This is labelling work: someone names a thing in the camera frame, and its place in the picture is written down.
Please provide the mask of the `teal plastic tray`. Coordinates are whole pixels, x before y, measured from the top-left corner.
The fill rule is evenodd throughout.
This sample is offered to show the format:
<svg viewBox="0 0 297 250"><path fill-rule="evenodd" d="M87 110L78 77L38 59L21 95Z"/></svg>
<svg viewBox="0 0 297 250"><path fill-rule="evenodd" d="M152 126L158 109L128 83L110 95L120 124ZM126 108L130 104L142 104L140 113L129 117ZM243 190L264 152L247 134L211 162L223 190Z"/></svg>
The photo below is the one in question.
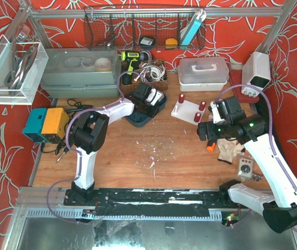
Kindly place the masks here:
<svg viewBox="0 0 297 250"><path fill-rule="evenodd" d="M141 128L165 108L166 102L167 96L164 94L154 106L147 104L143 109L137 109L131 115L125 116L125 119L136 128Z"/></svg>

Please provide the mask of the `large red spring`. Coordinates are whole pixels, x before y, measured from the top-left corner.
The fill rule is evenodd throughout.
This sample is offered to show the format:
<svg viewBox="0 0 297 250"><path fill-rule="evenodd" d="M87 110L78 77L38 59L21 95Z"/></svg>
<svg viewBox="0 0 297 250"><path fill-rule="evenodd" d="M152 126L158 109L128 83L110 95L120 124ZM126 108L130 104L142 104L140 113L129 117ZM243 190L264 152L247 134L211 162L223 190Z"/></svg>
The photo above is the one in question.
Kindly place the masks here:
<svg viewBox="0 0 297 250"><path fill-rule="evenodd" d="M205 101L202 101L199 105L199 111L204 111L205 110L205 107L206 107L206 102Z"/></svg>
<svg viewBox="0 0 297 250"><path fill-rule="evenodd" d="M184 100L185 100L185 95L184 94L180 94L179 95L179 98L178 98L178 103L179 104L183 104Z"/></svg>

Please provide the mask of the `small red spring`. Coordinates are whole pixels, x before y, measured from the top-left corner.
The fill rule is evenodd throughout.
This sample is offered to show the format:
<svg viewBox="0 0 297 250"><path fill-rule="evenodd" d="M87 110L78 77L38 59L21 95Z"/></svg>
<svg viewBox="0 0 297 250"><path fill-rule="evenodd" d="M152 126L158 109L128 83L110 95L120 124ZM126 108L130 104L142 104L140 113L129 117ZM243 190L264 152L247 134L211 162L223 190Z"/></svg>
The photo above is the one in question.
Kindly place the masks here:
<svg viewBox="0 0 297 250"><path fill-rule="evenodd" d="M195 123L199 123L200 122L200 120L201 120L201 113L200 112L197 112L196 114L195 114L195 116L194 116L194 122Z"/></svg>

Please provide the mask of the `wicker basket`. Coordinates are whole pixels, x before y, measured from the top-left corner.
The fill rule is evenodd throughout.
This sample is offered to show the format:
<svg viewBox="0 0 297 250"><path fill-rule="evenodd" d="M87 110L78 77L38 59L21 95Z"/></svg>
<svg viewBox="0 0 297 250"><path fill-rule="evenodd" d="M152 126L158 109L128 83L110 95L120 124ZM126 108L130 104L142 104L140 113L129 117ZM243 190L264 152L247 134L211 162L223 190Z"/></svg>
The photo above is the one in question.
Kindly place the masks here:
<svg viewBox="0 0 297 250"><path fill-rule="evenodd" d="M153 60L150 64L148 64L148 62L142 62L139 65L139 69L135 70L135 72L140 73L145 79L133 74L132 83L123 85L121 77L119 88L124 94L131 93L142 82L148 83L150 86L155 87L160 91L168 89L167 69L163 60Z"/></svg>

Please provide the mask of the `orange black screwdriver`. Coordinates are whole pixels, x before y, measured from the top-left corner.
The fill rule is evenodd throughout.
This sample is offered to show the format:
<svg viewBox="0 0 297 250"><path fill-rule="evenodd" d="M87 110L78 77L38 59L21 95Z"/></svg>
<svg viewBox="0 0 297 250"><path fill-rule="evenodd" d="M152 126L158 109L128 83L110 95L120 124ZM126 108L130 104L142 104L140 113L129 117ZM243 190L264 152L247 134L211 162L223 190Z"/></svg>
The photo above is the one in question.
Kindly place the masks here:
<svg viewBox="0 0 297 250"><path fill-rule="evenodd" d="M208 152L213 152L215 149L216 143L215 142L208 142L206 150Z"/></svg>

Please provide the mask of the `small beige control box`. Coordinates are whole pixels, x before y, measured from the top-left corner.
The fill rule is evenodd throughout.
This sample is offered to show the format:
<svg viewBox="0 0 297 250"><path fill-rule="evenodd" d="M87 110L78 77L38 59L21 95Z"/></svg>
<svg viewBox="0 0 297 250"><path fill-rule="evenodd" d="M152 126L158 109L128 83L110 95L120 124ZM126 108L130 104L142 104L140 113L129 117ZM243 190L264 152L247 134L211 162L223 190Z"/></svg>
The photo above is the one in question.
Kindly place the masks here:
<svg viewBox="0 0 297 250"><path fill-rule="evenodd" d="M240 157L238 164L237 177L241 181L250 180L253 176L254 161L250 158Z"/></svg>

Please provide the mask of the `white peg board fixture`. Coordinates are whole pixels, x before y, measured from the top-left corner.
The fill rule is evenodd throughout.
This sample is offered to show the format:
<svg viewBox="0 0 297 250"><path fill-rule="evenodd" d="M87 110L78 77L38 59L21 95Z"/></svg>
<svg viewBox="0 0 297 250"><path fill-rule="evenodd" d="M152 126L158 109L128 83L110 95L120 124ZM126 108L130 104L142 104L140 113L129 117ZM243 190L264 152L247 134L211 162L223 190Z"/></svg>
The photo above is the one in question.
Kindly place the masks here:
<svg viewBox="0 0 297 250"><path fill-rule="evenodd" d="M171 111L171 116L190 124L198 125L201 122L205 112L205 110L199 111L199 105L200 104L195 104L190 101L184 101L183 104L179 104L177 101L173 110ZM194 116L196 113L201 113L202 115L199 123L194 122Z"/></svg>

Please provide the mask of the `white power supply unit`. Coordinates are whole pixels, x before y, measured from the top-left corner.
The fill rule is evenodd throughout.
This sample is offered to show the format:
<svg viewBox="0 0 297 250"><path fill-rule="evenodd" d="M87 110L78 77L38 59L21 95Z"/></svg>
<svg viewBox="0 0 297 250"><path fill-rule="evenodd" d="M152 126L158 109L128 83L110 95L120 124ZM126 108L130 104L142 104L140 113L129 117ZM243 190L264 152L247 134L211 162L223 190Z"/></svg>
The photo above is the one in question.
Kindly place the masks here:
<svg viewBox="0 0 297 250"><path fill-rule="evenodd" d="M270 82L269 55L253 52L242 68L241 93L249 97L257 97Z"/></svg>

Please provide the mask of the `white plastic storage box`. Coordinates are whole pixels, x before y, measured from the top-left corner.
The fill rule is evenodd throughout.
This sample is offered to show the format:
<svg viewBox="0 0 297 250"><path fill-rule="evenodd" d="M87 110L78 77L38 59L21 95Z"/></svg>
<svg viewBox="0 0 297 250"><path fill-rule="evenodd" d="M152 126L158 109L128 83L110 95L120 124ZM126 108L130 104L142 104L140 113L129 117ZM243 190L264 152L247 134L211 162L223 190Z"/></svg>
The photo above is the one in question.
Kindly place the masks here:
<svg viewBox="0 0 297 250"><path fill-rule="evenodd" d="M223 57L183 58L178 78L183 92L220 91L229 81L229 68Z"/></svg>

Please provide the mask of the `grey plastic toolbox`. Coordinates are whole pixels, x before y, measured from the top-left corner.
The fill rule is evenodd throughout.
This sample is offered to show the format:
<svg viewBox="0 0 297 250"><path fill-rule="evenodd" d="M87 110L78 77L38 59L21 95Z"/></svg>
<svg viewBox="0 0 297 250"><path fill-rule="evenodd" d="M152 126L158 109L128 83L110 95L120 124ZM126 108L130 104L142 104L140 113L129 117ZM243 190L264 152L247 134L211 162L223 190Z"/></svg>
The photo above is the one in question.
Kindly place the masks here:
<svg viewBox="0 0 297 250"><path fill-rule="evenodd" d="M121 60L115 49L49 48L41 88L53 98L119 96Z"/></svg>

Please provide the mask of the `yellow soldering station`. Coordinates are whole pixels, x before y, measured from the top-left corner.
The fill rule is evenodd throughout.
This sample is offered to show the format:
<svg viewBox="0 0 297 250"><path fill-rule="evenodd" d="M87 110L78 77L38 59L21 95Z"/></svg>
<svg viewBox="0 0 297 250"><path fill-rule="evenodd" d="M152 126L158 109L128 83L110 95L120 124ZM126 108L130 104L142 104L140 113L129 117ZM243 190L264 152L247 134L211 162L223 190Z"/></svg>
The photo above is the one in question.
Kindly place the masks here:
<svg viewBox="0 0 297 250"><path fill-rule="evenodd" d="M49 108L41 132L46 141L52 144L61 142L65 136L65 126L69 119L68 114L63 108Z"/></svg>

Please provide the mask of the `blue white flat box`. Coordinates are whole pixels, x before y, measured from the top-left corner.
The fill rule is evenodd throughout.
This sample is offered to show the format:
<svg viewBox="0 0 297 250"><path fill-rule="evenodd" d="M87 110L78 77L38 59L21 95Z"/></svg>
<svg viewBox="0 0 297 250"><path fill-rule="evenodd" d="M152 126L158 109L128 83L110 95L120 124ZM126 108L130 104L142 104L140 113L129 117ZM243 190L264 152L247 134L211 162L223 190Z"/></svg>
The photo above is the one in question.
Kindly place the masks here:
<svg viewBox="0 0 297 250"><path fill-rule="evenodd" d="M207 13L204 9L196 10L190 22L180 32L180 48L186 49L202 23L205 21Z"/></svg>

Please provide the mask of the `clear acrylic box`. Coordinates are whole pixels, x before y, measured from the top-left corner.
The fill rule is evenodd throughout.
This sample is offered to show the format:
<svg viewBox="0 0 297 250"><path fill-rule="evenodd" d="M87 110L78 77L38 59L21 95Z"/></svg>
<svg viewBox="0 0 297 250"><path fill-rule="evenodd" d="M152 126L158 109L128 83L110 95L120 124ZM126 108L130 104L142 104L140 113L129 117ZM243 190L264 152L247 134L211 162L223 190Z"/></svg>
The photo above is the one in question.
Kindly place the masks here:
<svg viewBox="0 0 297 250"><path fill-rule="evenodd" d="M0 105L32 105L48 55L40 42L0 38Z"/></svg>

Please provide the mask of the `yellow green cordless drill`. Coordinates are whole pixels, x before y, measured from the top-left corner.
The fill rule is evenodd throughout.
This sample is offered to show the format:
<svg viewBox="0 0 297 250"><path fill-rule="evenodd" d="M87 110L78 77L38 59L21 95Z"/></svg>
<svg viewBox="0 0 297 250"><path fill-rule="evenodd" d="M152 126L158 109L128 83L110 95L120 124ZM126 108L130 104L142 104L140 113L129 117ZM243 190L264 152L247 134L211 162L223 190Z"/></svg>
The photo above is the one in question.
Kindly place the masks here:
<svg viewBox="0 0 297 250"><path fill-rule="evenodd" d="M149 51L142 50L139 52L135 51L122 51L121 52L121 60L126 62L126 72L122 76L122 83L123 85L129 85L132 83L132 75L133 72L139 69L139 65L141 62L149 61L152 59L152 55Z"/></svg>

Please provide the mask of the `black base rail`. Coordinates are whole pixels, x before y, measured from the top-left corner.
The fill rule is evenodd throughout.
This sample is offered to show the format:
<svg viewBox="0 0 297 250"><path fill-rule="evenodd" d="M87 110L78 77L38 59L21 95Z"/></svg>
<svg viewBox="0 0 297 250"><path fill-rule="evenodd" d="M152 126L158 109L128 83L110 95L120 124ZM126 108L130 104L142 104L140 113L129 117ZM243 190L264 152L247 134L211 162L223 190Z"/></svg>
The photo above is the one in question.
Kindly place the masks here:
<svg viewBox="0 0 297 250"><path fill-rule="evenodd" d="M223 199L218 190L109 189L94 190L86 199L68 189L65 206L93 208L97 216L208 217L210 211L235 211L245 206Z"/></svg>

